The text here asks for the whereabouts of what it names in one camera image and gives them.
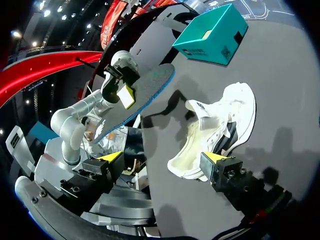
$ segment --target white sneaker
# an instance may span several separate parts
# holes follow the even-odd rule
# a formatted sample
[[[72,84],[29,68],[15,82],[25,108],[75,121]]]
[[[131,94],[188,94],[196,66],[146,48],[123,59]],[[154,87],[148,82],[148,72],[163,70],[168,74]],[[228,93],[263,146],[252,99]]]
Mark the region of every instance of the white sneaker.
[[[196,113],[198,121],[190,124],[184,147],[167,167],[180,178],[205,182],[208,179],[200,169],[201,152],[227,156],[248,140],[256,117],[255,96],[246,83],[238,82],[227,86],[218,102],[188,100],[185,107]]]
[[[227,128],[214,148],[208,150],[227,156],[249,139],[256,120],[256,100],[248,84],[237,82],[224,89],[220,102],[230,105]]]
[[[185,145],[168,161],[167,167],[180,178],[200,179],[205,182],[208,179],[199,167],[200,153],[208,151],[207,140],[212,135],[217,136],[216,142],[222,138],[227,127],[229,112],[220,102],[205,104],[188,100],[185,106],[196,113],[198,121],[189,125]]]

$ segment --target gray table surface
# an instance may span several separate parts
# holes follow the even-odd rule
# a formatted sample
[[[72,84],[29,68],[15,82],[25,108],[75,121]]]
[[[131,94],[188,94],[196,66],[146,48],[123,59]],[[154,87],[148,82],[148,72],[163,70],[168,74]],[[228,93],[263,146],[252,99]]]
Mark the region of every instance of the gray table surface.
[[[233,155],[257,177],[273,178],[299,201],[320,162],[320,69],[310,40],[288,25],[248,24],[227,67],[178,54],[172,82],[142,113],[152,204],[163,237],[209,240],[243,217],[208,182],[181,179],[167,169],[168,160],[186,142],[187,124],[196,119],[186,120],[186,99],[213,103],[226,86],[248,83],[256,99],[255,125]]]

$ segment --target ceiling light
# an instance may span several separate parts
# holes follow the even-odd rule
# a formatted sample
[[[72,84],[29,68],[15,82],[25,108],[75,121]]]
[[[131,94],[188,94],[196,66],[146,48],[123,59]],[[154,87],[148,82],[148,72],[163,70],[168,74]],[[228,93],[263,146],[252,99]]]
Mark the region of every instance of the ceiling light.
[[[22,35],[17,31],[11,31],[11,34],[12,34],[12,36],[14,36],[17,39],[22,38]]]
[[[43,13],[43,16],[46,18],[50,15],[51,11],[50,10],[45,10]]]
[[[46,2],[46,1],[40,2],[40,4],[39,4],[39,10],[44,9],[44,7],[45,7],[45,2]]]

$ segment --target blue insole edge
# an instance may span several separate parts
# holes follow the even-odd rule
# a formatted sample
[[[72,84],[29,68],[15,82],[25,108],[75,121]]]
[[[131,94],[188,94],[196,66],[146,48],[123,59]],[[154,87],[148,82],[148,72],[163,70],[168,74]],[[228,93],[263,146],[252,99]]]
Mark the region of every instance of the blue insole edge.
[[[142,106],[140,107],[134,114],[132,114],[131,116],[129,116],[126,120],[124,120],[122,123],[110,128],[109,131],[106,131],[104,134],[101,134],[100,136],[98,136],[98,138],[96,138],[93,143],[96,144],[99,141],[101,141],[101,139],[103,139],[106,135],[108,135],[109,133],[111,133],[112,131],[114,131],[115,129],[125,125],[127,122],[131,121],[134,117],[136,117],[138,114],[140,114],[142,112],[143,109],[145,109],[147,106],[149,106],[152,101],[166,88],[166,86],[171,82],[171,80],[174,78],[176,74],[176,70],[173,70],[172,75],[170,76],[170,78],[168,79],[168,81],[166,81],[162,87],[153,95],[150,97],[150,99]]]

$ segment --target qr code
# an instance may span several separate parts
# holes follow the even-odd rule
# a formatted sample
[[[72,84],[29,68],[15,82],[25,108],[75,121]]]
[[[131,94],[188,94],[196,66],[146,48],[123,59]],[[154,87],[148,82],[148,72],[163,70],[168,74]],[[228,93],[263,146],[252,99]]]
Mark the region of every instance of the qr code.
[[[221,51],[222,55],[225,57],[225,59],[229,59],[230,57],[230,51],[229,49],[227,48],[227,46],[224,46],[222,51]]]

